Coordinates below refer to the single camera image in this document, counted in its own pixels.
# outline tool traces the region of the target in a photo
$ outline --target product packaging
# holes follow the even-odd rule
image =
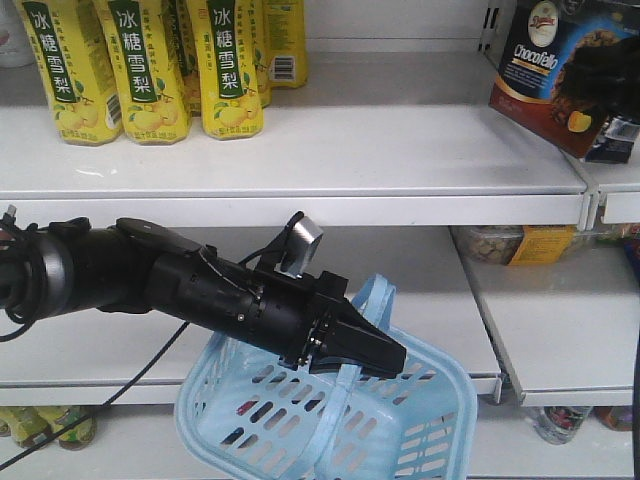
[[[94,0],[107,39],[124,129],[141,144],[172,144],[189,133],[168,0]]]
[[[81,405],[34,408],[38,412],[38,415],[49,424],[53,433],[58,433],[88,413],[88,409]],[[80,425],[63,433],[58,438],[58,444],[66,450],[80,450],[89,445],[95,437],[96,425],[96,419],[91,417]]]
[[[250,0],[187,0],[187,6],[198,53],[204,131],[219,140],[257,134],[264,117]]]
[[[630,405],[596,407],[596,417],[606,427],[617,432],[630,432],[633,428],[633,409]]]
[[[13,0],[0,0],[0,68],[22,67],[35,58]]]
[[[301,87],[309,75],[304,0],[264,0],[264,14],[272,86]]]
[[[628,162],[640,132],[639,29],[637,2],[518,0],[491,106],[574,157]]]
[[[168,15],[173,34],[173,45],[178,56],[180,73],[184,81],[185,98],[191,115],[200,115],[200,77],[196,44],[191,30],[187,0],[169,0]]]
[[[497,265],[545,265],[595,243],[598,234],[562,225],[460,226],[452,232],[460,252]]]
[[[100,145],[122,131],[121,110],[91,0],[16,0],[62,139]]]

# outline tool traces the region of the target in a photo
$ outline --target chocolate box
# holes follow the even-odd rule
[[[585,161],[640,132],[640,0],[518,0],[490,105]]]

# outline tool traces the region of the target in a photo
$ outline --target snack package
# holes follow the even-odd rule
[[[101,145],[122,132],[116,83],[91,0],[16,0],[62,139]]]
[[[260,132],[250,0],[187,0],[198,53],[202,126],[219,140]]]
[[[272,86],[301,87],[309,75],[304,0],[264,0],[264,15]]]
[[[141,144],[172,144],[189,133],[168,0],[94,0],[113,64],[124,130]]]
[[[191,19],[186,0],[169,0],[169,20],[173,33],[173,46],[178,56],[180,73],[184,81],[185,97],[191,115],[200,115],[200,78],[198,76],[198,60],[196,44],[191,30]]]
[[[518,0],[490,105],[574,157],[625,163],[640,132],[639,33],[637,2]]]

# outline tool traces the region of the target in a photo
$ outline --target barcode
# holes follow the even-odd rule
[[[121,118],[122,110],[120,109],[118,95],[112,95],[107,100],[107,123],[111,128],[114,128]]]
[[[295,82],[296,58],[278,56],[273,59],[271,80],[274,82]]]
[[[640,134],[640,125],[631,123],[621,118],[611,120],[611,125],[607,128],[605,136],[612,140],[620,140],[622,142],[635,142]]]

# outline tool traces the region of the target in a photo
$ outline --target yellow drink bottle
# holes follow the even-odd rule
[[[304,0],[263,0],[273,87],[298,88],[307,83]]]
[[[264,117],[249,0],[187,0],[198,52],[202,126],[219,140],[251,137]]]
[[[186,0],[169,0],[169,18],[173,33],[173,44],[178,56],[180,73],[184,81],[185,97],[191,115],[200,115],[200,78],[196,45],[191,30],[191,19]]]
[[[93,1],[107,39],[125,132],[141,144],[184,139],[191,114],[167,0]]]
[[[253,64],[258,78],[258,93],[263,107],[271,103],[271,81],[269,80],[269,53],[265,32],[262,0],[249,0],[249,21],[253,39]]]
[[[109,54],[91,0],[16,0],[60,136],[100,145],[122,132]]]

